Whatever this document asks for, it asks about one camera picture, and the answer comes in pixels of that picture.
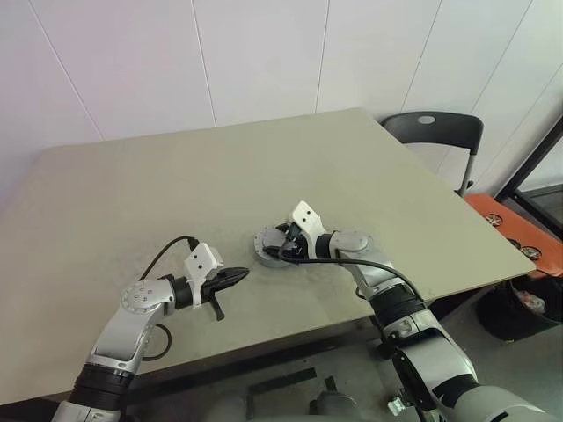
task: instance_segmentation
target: wall seam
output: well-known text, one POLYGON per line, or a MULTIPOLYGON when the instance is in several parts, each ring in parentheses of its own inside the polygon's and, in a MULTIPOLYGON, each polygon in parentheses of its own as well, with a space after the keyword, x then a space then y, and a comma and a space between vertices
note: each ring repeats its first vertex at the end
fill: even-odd
POLYGON ((537 105, 537 103, 539 102, 539 100, 542 98, 542 96, 545 94, 545 92, 547 91, 547 88, 549 88, 549 86, 552 84, 553 80, 555 79, 555 77, 559 74, 559 71, 561 70, 561 67, 563 67, 563 63, 561 63, 558 68, 555 70, 555 73, 553 73, 552 77, 550 77, 549 81, 547 81, 547 84, 545 84, 545 87, 543 90, 541 90, 541 92, 539 93, 539 95, 536 97, 536 99, 534 100, 534 102, 532 103, 532 105, 530 106, 530 108, 528 109, 528 111, 526 112, 526 114, 524 114, 524 116, 522 117, 522 119, 520 120, 520 122, 516 125, 515 129, 512 131, 512 133, 510 134, 510 136, 507 138, 507 140, 502 144, 501 149, 499 150, 499 152, 497 152, 495 154, 495 156, 493 157, 493 159, 491 160, 491 163, 486 167, 485 171, 483 171, 483 173, 481 174, 481 176, 476 180, 475 185, 477 185, 482 179, 483 177, 485 177, 485 175, 488 173, 488 171, 493 167, 494 162, 496 161, 496 159, 501 155, 502 151, 510 144, 510 141, 512 140, 512 138, 514 137, 514 135, 516 134, 516 132, 520 129, 520 127, 522 126, 522 124, 524 123, 524 121, 526 120, 526 118, 530 115, 531 111, 534 109, 534 107, 537 105))
POLYGON ((41 19, 39 17, 39 14, 37 13, 37 11, 35 10, 35 8, 33 7, 33 4, 31 2, 31 0, 27 0, 27 4, 29 5, 29 8, 32 11, 33 16, 35 17, 35 20, 37 21, 37 24, 39 25, 39 28, 41 30, 41 32, 43 33, 43 36, 45 37, 45 40, 47 41, 47 44, 49 45, 49 48, 51 49, 51 52, 53 53, 53 55, 55 56, 55 59, 57 60, 57 63, 59 64, 59 66, 61 67, 62 73, 64 73, 64 75, 67 78, 67 81, 69 82, 70 88, 73 90, 74 94, 77 96, 78 98, 78 102, 80 103, 80 105, 82 106, 82 108, 84 109, 84 112, 86 113, 86 116, 88 117, 88 119, 90 120, 90 122, 92 123, 92 125, 94 126, 94 129, 96 130, 96 132, 98 133, 99 139, 101 141, 104 141, 106 138, 104 137, 104 135, 102 134, 102 131, 100 130, 98 123, 96 123, 95 119, 92 117, 90 110, 88 110, 88 107, 86 106, 86 103, 84 102, 82 96, 80 95, 80 93, 78 92, 77 87, 74 85, 74 82, 72 81, 72 78, 70 77, 69 72, 67 71, 67 69, 65 68, 64 64, 62 63, 62 59, 59 56, 59 54, 56 51, 55 45, 53 44, 53 42, 51 41, 51 39, 49 38, 47 31, 45 29, 45 27, 43 26, 43 23, 41 22, 41 19))
POLYGON ((205 64, 205 56, 203 55, 203 45, 201 43, 200 24, 197 20, 197 13, 195 12, 194 0, 190 0, 190 3, 192 5, 192 13, 194 14, 195 32, 197 34, 198 45, 200 46, 200 58, 201 58, 201 64, 203 66, 203 75, 205 76, 205 87, 207 89, 208 96, 209 96, 209 105, 211 106, 211 114, 213 116, 213 124, 215 125, 215 127, 217 127, 217 118, 215 116, 215 106, 213 105, 213 98, 211 97, 211 88, 209 87, 208 68, 205 64))
MULTIPOLYGON (((520 18, 520 20, 518 21, 518 24, 516 25, 516 28, 514 30, 514 32, 512 33, 512 36, 510 37, 510 40, 508 40, 507 46, 504 47, 504 50, 502 50, 501 56, 499 57, 499 61, 497 61, 497 63, 494 65, 493 71, 491 72, 491 75, 489 75, 489 78, 486 80, 485 85, 483 85, 483 89, 481 90, 481 92, 479 93, 479 95, 477 96, 477 99, 475 100, 475 102, 473 103, 472 109, 469 111, 470 114, 473 114, 475 112, 475 108, 477 107, 477 104, 479 103, 479 101, 481 100, 481 97, 483 96, 483 94, 485 93, 486 89, 488 88, 489 84, 491 83, 491 81, 493 80, 493 76, 496 73, 496 70, 499 68, 499 66, 502 63, 502 59, 504 59, 504 56, 506 55, 508 49, 510 48, 510 45, 512 44, 512 41, 514 40, 514 37, 516 36, 516 33, 518 32, 518 29, 520 29, 520 25, 522 24, 522 22, 524 21, 524 18, 526 17, 526 15, 528 14, 528 10, 530 9, 531 4, 533 3, 534 0, 530 0, 530 2, 528 3, 528 6, 526 7, 526 10, 524 11, 524 13, 522 14, 522 17, 520 18)), ((445 163, 446 159, 448 158, 448 156, 450 155, 450 151, 448 150, 448 152, 446 152, 446 154, 444 155, 442 161, 440 162, 440 165, 438 165, 438 173, 440 173, 440 169, 442 168, 443 164, 445 163)))
POLYGON ((414 78, 416 78, 416 73, 419 71, 420 63, 422 62, 422 57, 424 56, 424 53, 426 51, 428 41, 430 40, 430 35, 432 35, 432 30, 434 29, 434 24, 436 23, 436 20, 438 19, 438 13, 440 13, 441 7, 442 7, 442 0, 440 0, 440 3, 438 4, 438 7, 436 8, 436 13, 434 15, 434 19, 432 20, 432 25, 430 26, 430 30, 428 31, 428 35, 427 35, 427 37, 424 41, 424 46, 422 47, 422 52, 420 53, 419 60, 416 63, 416 68, 414 68, 413 77, 411 78, 411 83, 408 85, 408 89, 406 90, 405 98, 403 99, 403 104, 401 105, 401 112, 403 112, 403 110, 405 109, 406 99, 408 98, 408 94, 411 92, 411 88, 413 88, 414 78))
POLYGON ((325 45, 326 45, 326 28, 328 27, 328 12, 331 7, 331 0, 326 0, 326 11, 325 11, 325 29, 323 31, 323 44, 320 50, 320 64, 318 65, 318 81, 317 81, 317 96, 315 98, 315 112, 318 110, 318 97, 320 94, 320 77, 323 72, 323 62, 325 60, 325 45))

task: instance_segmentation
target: round metal plate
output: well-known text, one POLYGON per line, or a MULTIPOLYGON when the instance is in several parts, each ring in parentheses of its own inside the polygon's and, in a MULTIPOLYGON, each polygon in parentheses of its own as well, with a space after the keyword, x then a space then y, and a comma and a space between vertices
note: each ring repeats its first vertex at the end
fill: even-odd
POLYGON ((258 261, 270 268, 283 268, 290 266, 289 262, 281 261, 264 252, 267 246, 282 246, 285 241, 285 234, 276 227, 265 227, 254 236, 254 252, 258 257, 258 261))
POLYGON ((534 248, 533 246, 524 246, 520 251, 531 261, 537 261, 542 258, 541 250, 534 248))
POLYGON ((497 214, 487 214, 485 215, 485 220, 487 220, 493 227, 499 227, 502 224, 502 217, 497 214))
POLYGON ((516 249, 520 249, 522 246, 520 245, 520 242, 518 242, 517 240, 514 239, 508 239, 507 240, 512 243, 512 245, 516 248, 516 249))

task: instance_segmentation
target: table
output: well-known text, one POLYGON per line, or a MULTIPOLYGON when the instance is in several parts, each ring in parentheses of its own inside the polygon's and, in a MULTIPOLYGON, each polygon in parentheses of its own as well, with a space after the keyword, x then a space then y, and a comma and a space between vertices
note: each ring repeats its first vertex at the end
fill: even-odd
MULTIPOLYGON (((534 269, 360 109, 50 149, 0 219, 0 404, 70 389, 121 290, 182 234, 251 273, 218 294, 222 322, 169 318, 171 351, 140 372, 370 315, 340 267, 253 257, 299 200, 370 233, 427 300, 534 269)), ((179 273, 183 247, 153 275, 179 273)))

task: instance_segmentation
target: plastic bag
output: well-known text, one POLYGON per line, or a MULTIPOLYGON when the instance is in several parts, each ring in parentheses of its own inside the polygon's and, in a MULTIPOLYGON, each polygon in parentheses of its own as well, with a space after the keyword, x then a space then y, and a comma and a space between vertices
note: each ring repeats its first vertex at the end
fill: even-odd
POLYGON ((516 290, 516 295, 518 299, 520 299, 520 302, 526 305, 526 307, 535 314, 543 315, 545 313, 545 301, 542 298, 528 293, 525 290, 516 290))

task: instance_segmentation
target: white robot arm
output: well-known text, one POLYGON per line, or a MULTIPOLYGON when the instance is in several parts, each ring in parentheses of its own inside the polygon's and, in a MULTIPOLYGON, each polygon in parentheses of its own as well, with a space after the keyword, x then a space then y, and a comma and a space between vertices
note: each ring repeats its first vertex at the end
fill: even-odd
POLYGON ((119 421, 129 384, 158 323, 175 309, 199 307, 204 302, 211 302, 217 311, 215 292, 248 274, 242 267, 223 268, 217 250, 194 238, 190 238, 190 248, 186 277, 142 280, 125 289, 120 307, 99 335, 69 400, 61 402, 53 416, 54 422, 119 421))
POLYGON ((419 409, 438 410, 448 422, 556 420, 504 389, 480 385, 469 358, 369 235, 329 233, 301 201, 287 223, 265 228, 254 245, 266 266, 335 263, 351 272, 375 312, 406 394, 419 409))

